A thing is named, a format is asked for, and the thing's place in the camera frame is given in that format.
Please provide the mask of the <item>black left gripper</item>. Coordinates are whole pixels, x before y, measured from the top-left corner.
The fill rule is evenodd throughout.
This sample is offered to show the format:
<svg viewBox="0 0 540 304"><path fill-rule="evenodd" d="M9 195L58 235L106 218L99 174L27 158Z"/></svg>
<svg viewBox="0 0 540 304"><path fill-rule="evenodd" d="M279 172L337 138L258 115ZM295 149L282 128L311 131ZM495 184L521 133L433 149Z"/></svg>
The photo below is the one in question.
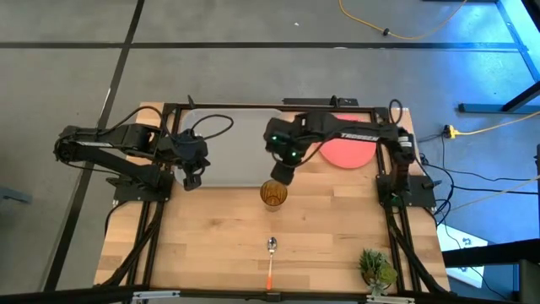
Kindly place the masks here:
<svg viewBox="0 0 540 304"><path fill-rule="evenodd" d="M204 139L200 144L184 145L175 147L174 138L176 134L170 136L170 160L173 164L182 167L185 175L183 187L187 191L198 188L202 185L202 175L210 165L207 160L208 146Z"/></svg>

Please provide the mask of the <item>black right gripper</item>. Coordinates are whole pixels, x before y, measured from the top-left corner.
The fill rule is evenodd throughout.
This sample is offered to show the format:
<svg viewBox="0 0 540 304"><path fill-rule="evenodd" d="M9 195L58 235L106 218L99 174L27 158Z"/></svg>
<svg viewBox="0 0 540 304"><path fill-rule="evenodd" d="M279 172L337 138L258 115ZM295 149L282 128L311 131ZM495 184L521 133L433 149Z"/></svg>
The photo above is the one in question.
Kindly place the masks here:
<svg viewBox="0 0 540 304"><path fill-rule="evenodd" d="M302 127L299 119L292 122L279 118L271 118L267 123L263 138L266 142L266 151L278 155L283 166L277 162L272 171L271 178L284 185L290 185L294 179L294 167L298 166L306 153L306 140L302 138Z"/></svg>

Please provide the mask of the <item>amber ribbed plastic cup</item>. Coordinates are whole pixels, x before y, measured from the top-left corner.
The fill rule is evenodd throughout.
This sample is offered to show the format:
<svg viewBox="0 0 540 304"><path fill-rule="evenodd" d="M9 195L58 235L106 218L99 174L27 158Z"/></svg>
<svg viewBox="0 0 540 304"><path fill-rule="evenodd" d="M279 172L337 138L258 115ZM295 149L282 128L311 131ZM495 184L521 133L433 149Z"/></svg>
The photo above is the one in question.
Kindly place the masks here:
<svg viewBox="0 0 540 304"><path fill-rule="evenodd" d="M285 185L275 180L268 180L260 187L260 197L265 209L275 212L281 209L288 197L288 189Z"/></svg>

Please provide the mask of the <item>coral red round plate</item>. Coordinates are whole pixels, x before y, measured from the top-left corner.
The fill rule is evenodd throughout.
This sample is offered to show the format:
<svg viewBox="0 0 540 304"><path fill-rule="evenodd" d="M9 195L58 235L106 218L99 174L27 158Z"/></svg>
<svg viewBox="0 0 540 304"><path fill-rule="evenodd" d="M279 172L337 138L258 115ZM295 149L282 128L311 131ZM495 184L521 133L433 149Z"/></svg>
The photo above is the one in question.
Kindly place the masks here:
<svg viewBox="0 0 540 304"><path fill-rule="evenodd" d="M371 142L335 138L319 150L329 164L341 169L358 169L375 157L376 145Z"/></svg>

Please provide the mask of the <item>silver spoon orange handle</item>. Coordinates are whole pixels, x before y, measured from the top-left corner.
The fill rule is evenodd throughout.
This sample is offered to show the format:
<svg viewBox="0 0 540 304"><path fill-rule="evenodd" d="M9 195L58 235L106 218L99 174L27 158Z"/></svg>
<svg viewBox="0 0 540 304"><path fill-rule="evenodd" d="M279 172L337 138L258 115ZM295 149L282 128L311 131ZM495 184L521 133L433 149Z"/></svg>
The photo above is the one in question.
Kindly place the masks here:
<svg viewBox="0 0 540 304"><path fill-rule="evenodd" d="M266 290L273 288L273 256L278 248L278 241L275 237L270 237L267 241L267 250L269 252L269 265L267 272Z"/></svg>

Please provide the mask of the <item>grey plastic tray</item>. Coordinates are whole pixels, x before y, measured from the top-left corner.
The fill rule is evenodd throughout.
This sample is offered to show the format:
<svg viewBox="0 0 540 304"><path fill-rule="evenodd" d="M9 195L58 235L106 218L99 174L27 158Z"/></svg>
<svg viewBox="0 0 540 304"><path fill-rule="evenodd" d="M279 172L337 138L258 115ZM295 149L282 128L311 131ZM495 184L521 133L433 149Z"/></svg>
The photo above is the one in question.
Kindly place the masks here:
<svg viewBox="0 0 540 304"><path fill-rule="evenodd" d="M265 150L267 123L281 111L269 109L195 109L181 116L180 130L192 128L207 137L234 124L227 132L206 140L210 166L202 174L203 187L260 187L275 165Z"/></svg>

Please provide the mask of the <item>black bar at table edge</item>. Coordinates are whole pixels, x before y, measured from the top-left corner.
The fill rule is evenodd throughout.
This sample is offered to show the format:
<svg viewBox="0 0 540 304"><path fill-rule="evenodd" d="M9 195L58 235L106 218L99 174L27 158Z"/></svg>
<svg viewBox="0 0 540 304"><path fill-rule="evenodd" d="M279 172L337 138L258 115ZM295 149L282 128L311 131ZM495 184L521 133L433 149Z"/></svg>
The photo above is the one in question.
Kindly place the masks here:
<svg viewBox="0 0 540 304"><path fill-rule="evenodd" d="M329 98L283 98L284 105L290 106L330 106L330 107L345 107L358 106L358 100L354 98L343 98L335 95Z"/></svg>

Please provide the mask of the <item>small green succulent plant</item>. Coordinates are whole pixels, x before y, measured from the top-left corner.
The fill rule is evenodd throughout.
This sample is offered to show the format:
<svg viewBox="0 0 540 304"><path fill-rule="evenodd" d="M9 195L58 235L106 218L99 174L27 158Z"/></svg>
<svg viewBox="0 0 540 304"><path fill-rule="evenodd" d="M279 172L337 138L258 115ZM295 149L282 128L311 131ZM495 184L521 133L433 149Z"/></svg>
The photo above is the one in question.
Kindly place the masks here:
<svg viewBox="0 0 540 304"><path fill-rule="evenodd" d="M373 249L364 249L361 253L359 271L372 296L385 296L386 290L397 282L397 271L386 255Z"/></svg>

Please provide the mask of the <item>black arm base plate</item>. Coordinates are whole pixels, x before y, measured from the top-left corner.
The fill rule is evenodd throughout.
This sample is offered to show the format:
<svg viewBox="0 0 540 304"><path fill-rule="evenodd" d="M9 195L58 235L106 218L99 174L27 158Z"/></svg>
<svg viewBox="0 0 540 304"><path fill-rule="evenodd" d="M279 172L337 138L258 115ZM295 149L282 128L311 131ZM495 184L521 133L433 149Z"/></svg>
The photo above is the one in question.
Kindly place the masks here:
<svg viewBox="0 0 540 304"><path fill-rule="evenodd" d="M375 182L383 207L435 206L434 184L427 176L379 175Z"/></svg>
<svg viewBox="0 0 540 304"><path fill-rule="evenodd" d="M158 185L156 187L134 181L126 176L119 178L111 177L107 181L115 188L113 199L118 202L166 202L170 199L175 178L171 171L162 171L159 174Z"/></svg>

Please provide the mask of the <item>black aluminium table frame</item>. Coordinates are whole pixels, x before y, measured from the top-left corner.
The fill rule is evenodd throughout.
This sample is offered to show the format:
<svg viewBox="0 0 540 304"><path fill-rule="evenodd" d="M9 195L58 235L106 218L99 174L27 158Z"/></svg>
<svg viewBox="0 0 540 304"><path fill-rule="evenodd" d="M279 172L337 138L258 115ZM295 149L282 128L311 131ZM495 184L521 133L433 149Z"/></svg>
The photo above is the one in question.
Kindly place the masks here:
<svg viewBox="0 0 540 304"><path fill-rule="evenodd" d="M235 291L328 299L367 293L361 253L391 251L375 186L390 160L374 157L358 169L341 169L326 162L320 148L308 149L309 161L295 171L288 197L275 212L265 209L261 186L188 192L175 184L157 238L142 250L135 282L219 296ZM278 248L273 288L266 290L272 236Z"/></svg>

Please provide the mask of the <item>black floor stand frame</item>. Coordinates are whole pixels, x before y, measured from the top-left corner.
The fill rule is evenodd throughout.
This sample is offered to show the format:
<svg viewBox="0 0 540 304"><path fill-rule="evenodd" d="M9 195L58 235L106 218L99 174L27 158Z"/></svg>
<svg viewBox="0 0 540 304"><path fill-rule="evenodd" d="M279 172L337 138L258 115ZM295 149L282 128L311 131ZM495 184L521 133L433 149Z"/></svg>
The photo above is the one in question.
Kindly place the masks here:
<svg viewBox="0 0 540 304"><path fill-rule="evenodd" d="M467 68L472 97L457 110L467 114L540 116L540 8L535 0L496 0L497 16L510 37L508 48L486 48Z"/></svg>

